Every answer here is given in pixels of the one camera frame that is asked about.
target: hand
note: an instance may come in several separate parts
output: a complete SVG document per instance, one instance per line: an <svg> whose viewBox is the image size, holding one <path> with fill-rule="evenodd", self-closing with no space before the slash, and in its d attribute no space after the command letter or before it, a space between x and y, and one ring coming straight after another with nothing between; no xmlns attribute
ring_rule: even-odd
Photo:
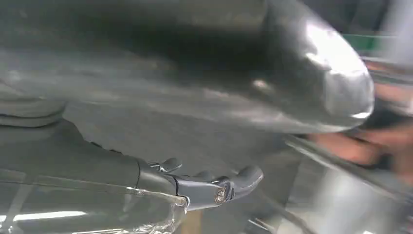
<svg viewBox="0 0 413 234"><path fill-rule="evenodd" d="M338 157L363 165L374 164L381 153L394 157L392 169L404 182L413 185L413 123L366 131L360 142L340 133L312 134L309 139Z"/></svg>

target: screw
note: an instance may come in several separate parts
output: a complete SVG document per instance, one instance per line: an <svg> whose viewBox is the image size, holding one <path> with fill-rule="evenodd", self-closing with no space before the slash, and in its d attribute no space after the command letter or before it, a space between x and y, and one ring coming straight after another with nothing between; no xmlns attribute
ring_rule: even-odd
<svg viewBox="0 0 413 234"><path fill-rule="evenodd" d="M179 197L179 199L175 202L175 205L178 207L186 207L188 202L184 197Z"/></svg>
<svg viewBox="0 0 413 234"><path fill-rule="evenodd" d="M215 202L222 203L225 201L225 190L220 188L217 190L217 194L215 195Z"/></svg>

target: clear plastic cover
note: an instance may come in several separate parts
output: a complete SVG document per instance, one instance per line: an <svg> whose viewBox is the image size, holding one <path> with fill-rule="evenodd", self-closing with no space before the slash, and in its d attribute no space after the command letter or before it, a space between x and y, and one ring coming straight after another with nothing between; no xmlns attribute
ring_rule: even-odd
<svg viewBox="0 0 413 234"><path fill-rule="evenodd" d="M120 190L0 183L0 233L170 234L185 217L183 197Z"/></svg>

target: garage floor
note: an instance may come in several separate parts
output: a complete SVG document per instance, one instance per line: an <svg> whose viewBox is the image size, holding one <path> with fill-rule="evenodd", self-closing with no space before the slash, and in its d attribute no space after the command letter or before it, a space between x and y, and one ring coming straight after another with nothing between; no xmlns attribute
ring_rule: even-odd
<svg viewBox="0 0 413 234"><path fill-rule="evenodd" d="M261 166L264 180L258 191L218 208L189 213L177 231L182 234L247 232L244 228L249 218L275 212L262 195L286 202L300 161L300 156L282 143L282 134L147 110L78 103L68 106L65 117L87 140L104 148L148 162L180 158L183 174L208 170L222 176L249 164Z"/></svg>

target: fluorescent light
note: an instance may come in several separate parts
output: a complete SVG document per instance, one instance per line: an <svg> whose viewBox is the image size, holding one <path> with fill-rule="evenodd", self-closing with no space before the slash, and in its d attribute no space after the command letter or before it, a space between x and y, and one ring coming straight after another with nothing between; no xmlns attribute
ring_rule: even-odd
<svg viewBox="0 0 413 234"><path fill-rule="evenodd" d="M82 211L59 211L59 212L47 212L37 214L18 214L14 217L13 221L21 220L36 220L36 219L48 219L48 218L63 218L86 215Z"/></svg>
<svg viewBox="0 0 413 234"><path fill-rule="evenodd" d="M106 229L106 230L97 230L97 231L88 231L88 232L78 232L78 233L72 233L72 234L94 234L94 233L102 233L102 232L118 232L122 231L123 229L121 228L116 228L116 229Z"/></svg>

